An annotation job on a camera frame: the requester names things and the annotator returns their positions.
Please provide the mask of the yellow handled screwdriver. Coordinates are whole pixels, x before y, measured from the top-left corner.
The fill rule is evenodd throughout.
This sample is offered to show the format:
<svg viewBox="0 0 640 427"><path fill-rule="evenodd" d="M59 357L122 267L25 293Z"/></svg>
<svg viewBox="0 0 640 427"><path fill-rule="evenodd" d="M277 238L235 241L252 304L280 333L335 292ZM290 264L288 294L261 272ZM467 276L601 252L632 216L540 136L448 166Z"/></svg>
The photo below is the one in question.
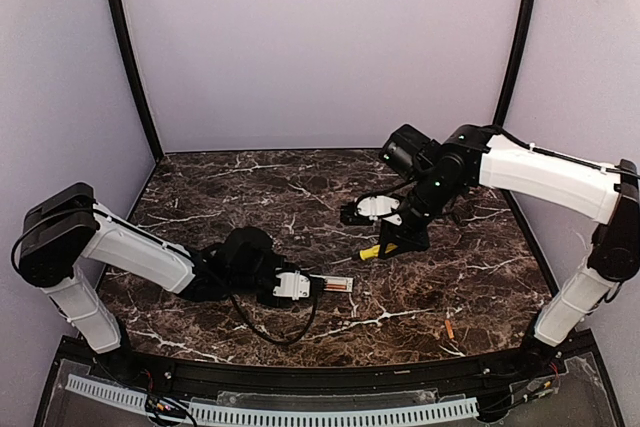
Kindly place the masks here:
<svg viewBox="0 0 640 427"><path fill-rule="evenodd" d="M385 248L384 254L388 254L394 251L396 248L397 246L395 244L388 244ZM351 256L351 258L356 261L368 261L371 259L378 258L379 255L380 255L380 245L377 244L370 248L357 251L355 254Z"/></svg>

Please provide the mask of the white remote control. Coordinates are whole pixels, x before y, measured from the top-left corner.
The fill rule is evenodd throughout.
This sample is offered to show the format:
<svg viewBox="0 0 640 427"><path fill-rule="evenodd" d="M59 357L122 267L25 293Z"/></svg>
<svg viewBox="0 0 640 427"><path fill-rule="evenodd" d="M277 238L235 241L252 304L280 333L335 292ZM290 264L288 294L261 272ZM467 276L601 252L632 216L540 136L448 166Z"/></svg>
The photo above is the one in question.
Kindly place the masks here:
<svg viewBox="0 0 640 427"><path fill-rule="evenodd" d="M352 293L354 280L351 277L312 275L313 285L325 292Z"/></svg>

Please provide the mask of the orange battery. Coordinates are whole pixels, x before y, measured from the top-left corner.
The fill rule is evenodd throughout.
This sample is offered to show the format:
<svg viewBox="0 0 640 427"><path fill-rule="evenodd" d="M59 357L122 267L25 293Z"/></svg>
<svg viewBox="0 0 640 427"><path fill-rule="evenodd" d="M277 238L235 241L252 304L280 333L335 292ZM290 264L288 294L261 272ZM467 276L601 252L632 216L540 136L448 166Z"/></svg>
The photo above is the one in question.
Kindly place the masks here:
<svg viewBox="0 0 640 427"><path fill-rule="evenodd" d="M445 319L444 325L445 325L445 329L446 329L447 336L448 336L449 340L454 340L455 339L455 334L454 334L454 330L453 330L453 327L452 327L452 324L451 324L450 320L449 319Z"/></svg>
<svg viewBox="0 0 640 427"><path fill-rule="evenodd" d="M328 283L325 285L324 290L329 292L349 292L350 287L348 285Z"/></svg>

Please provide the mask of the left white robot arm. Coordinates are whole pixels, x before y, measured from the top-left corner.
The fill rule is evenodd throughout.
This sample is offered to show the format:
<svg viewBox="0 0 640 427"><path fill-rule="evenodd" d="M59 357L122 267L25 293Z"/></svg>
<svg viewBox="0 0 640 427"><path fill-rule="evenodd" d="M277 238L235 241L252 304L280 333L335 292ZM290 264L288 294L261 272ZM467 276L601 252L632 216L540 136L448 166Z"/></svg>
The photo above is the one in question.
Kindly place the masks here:
<svg viewBox="0 0 640 427"><path fill-rule="evenodd" d="M274 305L308 292L300 273L276 254L262 230L234 230L221 244L194 250L154 236L113 214L78 182L31 208L10 258L41 289L97 354L124 344L124 331L76 263L85 258L146 279L191 302L254 293Z"/></svg>

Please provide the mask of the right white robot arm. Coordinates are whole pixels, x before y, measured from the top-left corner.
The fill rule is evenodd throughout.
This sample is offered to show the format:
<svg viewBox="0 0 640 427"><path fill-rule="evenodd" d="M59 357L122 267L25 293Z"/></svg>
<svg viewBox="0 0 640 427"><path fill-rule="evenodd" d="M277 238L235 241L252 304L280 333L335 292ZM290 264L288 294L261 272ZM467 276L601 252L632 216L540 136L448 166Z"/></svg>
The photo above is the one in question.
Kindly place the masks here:
<svg viewBox="0 0 640 427"><path fill-rule="evenodd" d="M429 223L476 186L525 194L595 222L588 255L523 338L515 365L526 375L549 363L574 327L639 271L639 175L630 161L587 161L525 143L495 125L463 125L440 143L405 124L379 156L412 187L377 217L382 258L426 250Z"/></svg>

